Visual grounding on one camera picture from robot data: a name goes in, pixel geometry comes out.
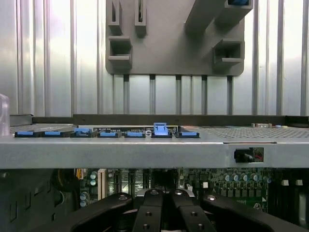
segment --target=metal panel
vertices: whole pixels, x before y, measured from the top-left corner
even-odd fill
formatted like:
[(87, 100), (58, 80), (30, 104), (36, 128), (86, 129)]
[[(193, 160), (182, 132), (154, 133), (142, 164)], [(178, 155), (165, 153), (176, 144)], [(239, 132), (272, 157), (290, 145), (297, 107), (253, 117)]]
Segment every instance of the metal panel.
[(284, 1), (283, 115), (300, 115), (303, 1)]
[(209, 76), (207, 78), (207, 109), (209, 115), (226, 115), (227, 78)]
[(97, 0), (76, 1), (76, 113), (97, 113)]
[(130, 76), (130, 114), (150, 114), (150, 77)]
[(267, 0), (267, 30), (268, 49), (266, 60), (266, 75), (268, 77), (268, 114), (276, 114), (276, 83), (277, 83), (277, 41), (278, 41), (278, 2), (279, 0)]
[(245, 61), (244, 71), (233, 79), (233, 113), (250, 115), (252, 107), (252, 74), (253, 74), (253, 11), (245, 18)]
[(266, 89), (268, 88), (268, 76), (266, 76), (267, 67), (267, 5), (268, 1), (258, 1), (258, 115), (265, 115), (268, 104), (268, 96), (266, 95)]
[(44, 87), (44, 3), (34, 0), (34, 115), (45, 115)]
[(21, 59), (22, 72), (21, 84), (21, 113), (34, 113), (34, 38), (33, 38), (33, 1), (21, 0), (20, 2), (20, 35), (21, 35)]
[(182, 76), (181, 87), (181, 114), (191, 114), (191, 77)]
[(155, 113), (157, 115), (176, 114), (176, 77), (155, 77)]
[(113, 77), (113, 109), (114, 114), (124, 113), (124, 76), (114, 75)]
[(105, 69), (105, 0), (1, 0), (0, 92), (36, 116), (308, 115), (308, 1), (254, 7), (242, 75), (125, 79)]
[(47, 1), (47, 22), (49, 68), (45, 72), (45, 114), (46, 116), (71, 115), (70, 78), (70, 0)]
[(11, 114), (18, 114), (16, 1), (0, 2), (0, 93), (10, 98)]
[(191, 114), (202, 114), (202, 77), (192, 76), (191, 83)]

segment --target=screw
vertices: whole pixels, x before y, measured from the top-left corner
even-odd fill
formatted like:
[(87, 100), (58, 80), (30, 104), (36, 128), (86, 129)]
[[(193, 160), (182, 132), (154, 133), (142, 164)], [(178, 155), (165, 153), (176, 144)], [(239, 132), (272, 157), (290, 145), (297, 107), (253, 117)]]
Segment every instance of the screw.
[(176, 193), (177, 195), (182, 195), (183, 192), (181, 192), (180, 190), (177, 189), (177, 190), (175, 190), (175, 193)]
[(153, 190), (151, 190), (150, 194), (152, 194), (152, 195), (157, 195), (157, 194), (159, 194), (159, 193), (158, 193), (155, 189), (153, 189)]
[(208, 199), (208, 200), (211, 200), (211, 201), (214, 201), (214, 200), (216, 200), (216, 197), (215, 197), (215, 196), (212, 196), (212, 195), (208, 195), (208, 196), (207, 196), (207, 199)]
[(127, 199), (127, 197), (124, 196), (124, 195), (122, 195), (122, 196), (119, 197), (119, 200), (121, 200), (121, 201), (124, 201), (124, 200), (126, 200), (126, 199)]

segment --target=metal frame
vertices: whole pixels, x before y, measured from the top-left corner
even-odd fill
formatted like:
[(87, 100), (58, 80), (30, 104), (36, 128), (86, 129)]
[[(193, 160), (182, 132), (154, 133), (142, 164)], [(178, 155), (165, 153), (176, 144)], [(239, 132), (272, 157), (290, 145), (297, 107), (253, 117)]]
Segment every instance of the metal frame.
[[(34, 118), (51, 122), (53, 118)], [(308, 127), (308, 117), (74, 115), (75, 124), (250, 125), (295, 124)], [(307, 138), (219, 138), (191, 127), (200, 139), (166, 138), (1, 138), (0, 169), (15, 168), (307, 168)], [(236, 149), (263, 147), (264, 162), (236, 163)]]

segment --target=gray metal shelf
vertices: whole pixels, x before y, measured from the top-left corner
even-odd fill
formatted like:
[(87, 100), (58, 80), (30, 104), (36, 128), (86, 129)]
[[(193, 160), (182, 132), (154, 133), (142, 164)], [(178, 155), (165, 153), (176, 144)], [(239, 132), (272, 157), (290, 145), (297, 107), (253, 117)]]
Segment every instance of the gray metal shelf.
[[(200, 139), (1, 138), (0, 169), (309, 167), (308, 130), (193, 130)], [(263, 147), (264, 162), (235, 163), (235, 149), (249, 147)]]

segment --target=blue tab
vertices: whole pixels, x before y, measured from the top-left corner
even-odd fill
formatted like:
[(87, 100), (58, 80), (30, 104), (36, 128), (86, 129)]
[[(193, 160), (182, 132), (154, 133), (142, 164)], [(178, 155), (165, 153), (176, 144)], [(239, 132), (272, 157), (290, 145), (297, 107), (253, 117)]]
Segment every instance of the blue tab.
[(128, 132), (126, 135), (129, 137), (143, 137), (143, 133), (141, 132)]
[(33, 131), (19, 131), (18, 135), (33, 135)]
[(45, 135), (61, 135), (59, 131), (45, 131)]
[(248, 4), (248, 1), (249, 0), (234, 0), (231, 5), (245, 6)]
[(90, 128), (74, 128), (74, 132), (91, 133), (92, 130)]
[(100, 136), (103, 136), (103, 137), (109, 137), (109, 136), (116, 136), (116, 133), (115, 132), (101, 132), (100, 133)]
[(169, 131), (165, 122), (154, 123), (154, 135), (169, 135)]
[(196, 132), (182, 132), (182, 136), (197, 136)]

